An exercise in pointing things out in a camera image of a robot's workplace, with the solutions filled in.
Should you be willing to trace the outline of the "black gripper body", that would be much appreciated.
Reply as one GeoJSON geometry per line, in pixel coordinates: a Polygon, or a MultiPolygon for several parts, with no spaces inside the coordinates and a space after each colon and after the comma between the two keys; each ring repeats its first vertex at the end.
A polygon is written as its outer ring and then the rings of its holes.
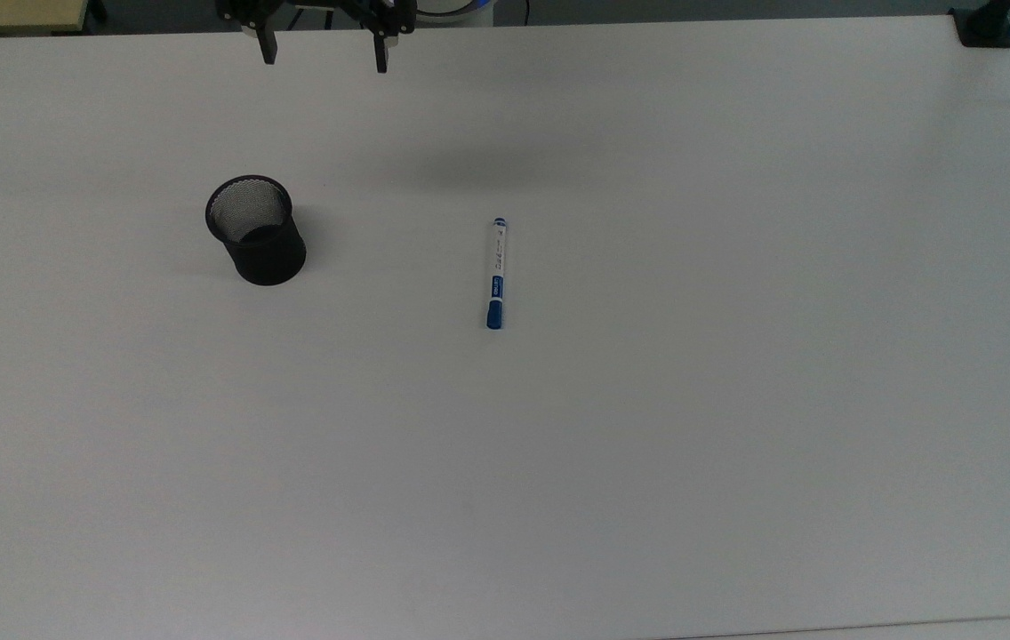
{"type": "Polygon", "coordinates": [[[237,23],[249,36],[269,31],[269,20],[290,5],[303,11],[346,13],[367,31],[379,36],[396,36],[414,29],[416,1],[217,1],[216,15],[237,23]]]}

